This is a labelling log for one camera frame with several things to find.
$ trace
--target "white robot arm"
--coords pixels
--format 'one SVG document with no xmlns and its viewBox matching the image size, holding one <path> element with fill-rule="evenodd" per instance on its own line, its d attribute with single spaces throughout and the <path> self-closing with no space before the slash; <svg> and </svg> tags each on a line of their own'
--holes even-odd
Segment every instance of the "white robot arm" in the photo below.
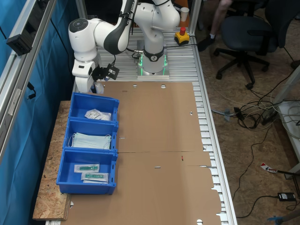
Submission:
<svg viewBox="0 0 300 225">
<path fill-rule="evenodd" d="M 112 55 L 125 51 L 133 18 L 145 38 L 143 68 L 151 73 L 164 69 L 164 36 L 161 31 L 174 30 L 180 22 L 180 16 L 170 0 L 153 2 L 155 5 L 138 3 L 138 0 L 123 0 L 116 25 L 100 19 L 82 18 L 70 23 L 69 38 L 75 56 L 72 73 L 80 92 L 89 92 L 94 80 L 116 79 L 119 69 L 114 66 L 114 62 L 107 68 L 101 68 L 97 46 Z"/>
</svg>

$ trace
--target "black office chair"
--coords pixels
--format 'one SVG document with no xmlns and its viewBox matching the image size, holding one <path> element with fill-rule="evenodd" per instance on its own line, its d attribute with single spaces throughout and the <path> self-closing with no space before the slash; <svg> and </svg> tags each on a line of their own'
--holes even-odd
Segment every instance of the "black office chair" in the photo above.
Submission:
<svg viewBox="0 0 300 225">
<path fill-rule="evenodd" d="M 234 9 L 235 12 L 228 10 L 227 15 L 244 15 L 253 16 L 254 12 L 260 8 L 265 8 L 268 0 L 250 1 L 250 0 L 238 0 L 234 1 L 230 8 Z"/>
<path fill-rule="evenodd" d="M 246 87 L 252 89 L 255 79 L 249 61 L 265 65 L 263 72 L 268 70 L 268 62 L 248 55 L 266 55 L 276 51 L 277 47 L 285 46 L 285 37 L 291 20 L 300 12 L 300 0 L 269 0 L 265 16 L 269 24 L 262 19 L 249 16 L 231 16 L 224 20 L 221 26 L 222 39 L 225 45 L 234 51 L 217 48 L 214 55 L 228 54 L 235 59 L 217 72 L 217 79 L 222 79 L 222 73 L 235 64 L 244 64 L 251 83 Z"/>
</svg>

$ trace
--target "surgical face mask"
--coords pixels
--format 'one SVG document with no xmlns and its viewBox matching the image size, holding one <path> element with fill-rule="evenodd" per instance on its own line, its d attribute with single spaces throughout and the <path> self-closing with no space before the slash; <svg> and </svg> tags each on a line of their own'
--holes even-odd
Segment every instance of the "surgical face mask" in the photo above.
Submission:
<svg viewBox="0 0 300 225">
<path fill-rule="evenodd" d="M 76 148 L 91 148 L 91 149 L 109 149 L 112 137 L 106 136 L 91 136 L 80 133 L 73 134 L 70 139 L 68 146 L 70 146 L 70 140 L 72 138 L 71 147 Z"/>
</svg>

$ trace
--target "floor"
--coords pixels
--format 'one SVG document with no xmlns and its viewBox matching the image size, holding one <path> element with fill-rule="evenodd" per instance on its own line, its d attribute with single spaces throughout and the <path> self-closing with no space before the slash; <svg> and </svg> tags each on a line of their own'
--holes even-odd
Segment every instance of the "floor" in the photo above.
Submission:
<svg viewBox="0 0 300 225">
<path fill-rule="evenodd" d="M 205 28 L 211 25 L 217 6 L 218 0 L 204 2 L 202 19 Z M 264 17 L 264 10 L 257 11 L 256 15 Z M 207 30 L 197 31 L 197 40 L 200 41 L 208 34 L 209 31 Z M 293 20 L 288 29 L 285 47 L 295 60 L 300 60 L 299 37 L 300 21 Z M 224 72 L 222 80 L 215 79 L 218 69 L 232 60 L 232 57 L 227 55 L 214 56 L 213 52 L 216 47 L 226 48 L 222 42 L 221 34 L 216 36 L 214 45 L 199 53 L 202 69 L 205 72 L 205 83 L 210 106 L 218 111 L 230 110 L 232 113 L 233 107 L 241 107 L 242 105 L 225 99 L 216 90 L 227 98 L 239 103 L 246 104 L 250 101 L 258 100 L 258 97 L 244 86 L 250 80 L 243 66 L 241 68 L 233 66 Z M 292 72 L 293 69 L 290 67 L 292 61 L 284 49 L 277 49 L 276 52 L 260 58 L 270 62 L 270 67 L 264 73 L 261 71 L 262 65 L 250 63 L 256 79 L 253 90 L 266 94 Z M 282 86 L 273 91 L 273 96 L 278 93 L 280 87 Z M 300 83 L 293 89 L 289 99 L 299 98 L 299 90 Z M 264 162 L 271 168 L 288 171 L 298 162 L 280 120 L 275 121 L 267 128 L 262 125 L 259 125 L 257 128 L 257 130 L 266 128 L 264 130 L 251 131 L 240 127 L 236 118 L 230 118 L 228 121 L 224 116 L 215 113 L 213 118 L 232 196 L 239 186 L 239 177 L 244 173 L 252 160 L 250 146 L 263 141 L 268 128 L 271 127 L 263 144 L 253 146 L 254 161 L 246 174 L 241 178 L 240 189 L 233 201 L 236 216 L 247 215 L 254 201 L 262 195 L 277 195 L 278 192 L 295 192 L 292 180 L 286 180 L 282 174 L 266 172 L 260 167 L 260 164 Z M 288 214 L 290 211 L 285 208 L 291 204 L 294 204 L 294 202 L 279 202 L 278 199 L 262 198 L 255 205 L 252 214 L 247 218 L 238 219 L 238 224 L 274 224 L 267 222 L 267 218 Z M 300 217 L 284 224 L 298 225 L 300 224 Z"/>
</svg>

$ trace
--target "blue bin compartment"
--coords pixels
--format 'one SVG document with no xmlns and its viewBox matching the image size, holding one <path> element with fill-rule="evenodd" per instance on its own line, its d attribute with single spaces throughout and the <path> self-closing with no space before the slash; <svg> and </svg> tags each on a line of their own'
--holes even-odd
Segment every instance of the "blue bin compartment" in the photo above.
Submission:
<svg viewBox="0 0 300 225">
<path fill-rule="evenodd" d="M 118 154 L 92 149 L 63 149 L 56 184 L 61 193 L 109 194 L 116 188 L 115 170 Z M 108 184 L 84 183 L 81 173 L 74 172 L 75 164 L 100 164 L 100 173 L 109 173 Z"/>
<path fill-rule="evenodd" d="M 118 107 L 119 107 L 119 100 L 117 99 L 111 97 L 103 97 L 98 95 L 89 95 L 89 94 L 73 92 L 71 107 L 69 111 L 69 118 L 93 120 L 93 119 L 86 118 L 84 115 L 89 110 L 97 109 L 100 112 L 111 113 L 112 120 L 110 122 L 118 123 L 117 121 Z"/>
<path fill-rule="evenodd" d="M 116 143 L 117 143 L 117 131 L 119 125 L 115 123 L 108 122 L 99 122 L 93 120 L 79 120 L 69 118 L 67 121 L 67 128 L 65 133 L 65 140 L 63 147 L 69 147 L 68 144 L 72 144 L 72 135 L 74 133 L 81 133 L 84 135 L 94 135 L 94 136 L 106 136 L 110 135 L 112 137 L 110 150 L 117 152 Z"/>
</svg>

